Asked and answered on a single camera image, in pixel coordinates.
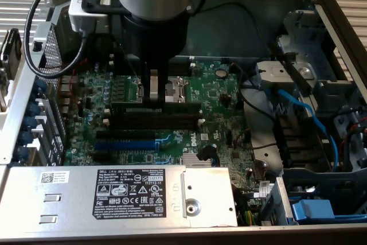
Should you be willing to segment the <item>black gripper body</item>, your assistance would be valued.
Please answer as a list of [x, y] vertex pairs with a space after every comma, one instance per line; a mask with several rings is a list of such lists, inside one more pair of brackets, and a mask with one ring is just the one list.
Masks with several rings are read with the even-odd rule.
[[184, 49], [188, 24], [189, 13], [186, 11], [163, 21], [148, 21], [125, 15], [123, 31], [127, 49], [142, 60], [169, 60]]

